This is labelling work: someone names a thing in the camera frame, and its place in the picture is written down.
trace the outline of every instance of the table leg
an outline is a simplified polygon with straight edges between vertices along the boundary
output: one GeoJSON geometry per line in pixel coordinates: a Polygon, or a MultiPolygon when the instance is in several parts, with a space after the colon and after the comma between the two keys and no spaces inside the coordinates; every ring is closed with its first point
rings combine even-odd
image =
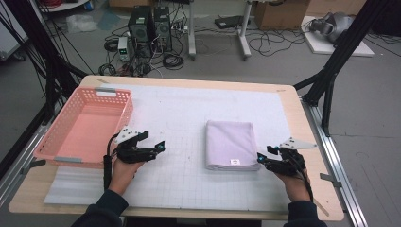
{"type": "Polygon", "coordinates": [[[247,38],[245,33],[247,31],[248,20],[250,18],[252,8],[252,1],[247,1],[244,12],[244,21],[242,22],[242,28],[238,31],[239,40],[241,42],[242,49],[244,50],[244,60],[251,56],[251,50],[248,46],[247,38]]]}
{"type": "Polygon", "coordinates": [[[188,52],[192,60],[195,59],[197,50],[195,47],[195,30],[194,30],[194,0],[189,1],[189,28],[188,28],[188,52]]]}

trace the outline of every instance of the lavender cloth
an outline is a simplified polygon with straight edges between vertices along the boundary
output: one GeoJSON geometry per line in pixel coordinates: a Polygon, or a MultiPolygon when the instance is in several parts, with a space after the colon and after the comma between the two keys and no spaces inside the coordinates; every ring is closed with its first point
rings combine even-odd
{"type": "Polygon", "coordinates": [[[256,142],[249,122],[206,123],[206,168],[212,170],[256,171],[256,142]]]}

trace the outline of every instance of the dark sleeve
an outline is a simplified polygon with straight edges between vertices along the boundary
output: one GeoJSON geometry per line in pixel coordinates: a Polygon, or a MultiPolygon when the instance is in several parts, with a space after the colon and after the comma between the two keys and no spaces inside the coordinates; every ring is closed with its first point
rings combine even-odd
{"type": "Polygon", "coordinates": [[[294,201],[288,205],[288,223],[285,227],[327,227],[319,220],[315,203],[311,201],[294,201]]]}
{"type": "Polygon", "coordinates": [[[91,204],[72,227],[121,227],[121,213],[128,207],[120,195],[106,190],[96,204],[91,204]]]}

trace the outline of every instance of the pink plastic basket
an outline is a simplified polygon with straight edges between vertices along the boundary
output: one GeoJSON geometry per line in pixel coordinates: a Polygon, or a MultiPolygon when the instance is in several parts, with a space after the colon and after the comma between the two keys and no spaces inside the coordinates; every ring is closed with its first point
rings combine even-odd
{"type": "Polygon", "coordinates": [[[57,166],[102,168],[110,138],[129,123],[132,112],[130,90],[78,87],[34,156],[57,166]]]}

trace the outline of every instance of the wooden table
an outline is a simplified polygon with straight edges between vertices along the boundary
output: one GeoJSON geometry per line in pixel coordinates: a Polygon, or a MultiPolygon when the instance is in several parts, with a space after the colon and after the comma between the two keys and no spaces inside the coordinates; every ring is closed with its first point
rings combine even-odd
{"type": "MultiPolygon", "coordinates": [[[[183,79],[141,79],[88,76],[80,85],[100,86],[102,83],[135,84],[148,86],[226,89],[238,91],[257,91],[277,93],[286,113],[291,136],[309,143],[316,143],[313,132],[306,119],[300,99],[292,86],[275,84],[256,84],[239,82],[220,82],[183,79]]],[[[331,182],[321,180],[320,173],[327,174],[321,152],[318,149],[301,149],[304,155],[308,175],[318,206],[321,220],[342,220],[344,214],[339,198],[331,182]]],[[[87,206],[44,204],[44,198],[56,175],[57,167],[45,165],[32,168],[18,189],[9,210],[13,213],[30,214],[82,214],[87,206]]],[[[184,210],[164,208],[129,207],[123,216],[142,217],[175,217],[175,218],[245,218],[245,219],[287,219],[286,215],[269,212],[251,211],[215,211],[215,210],[184,210]]]]}

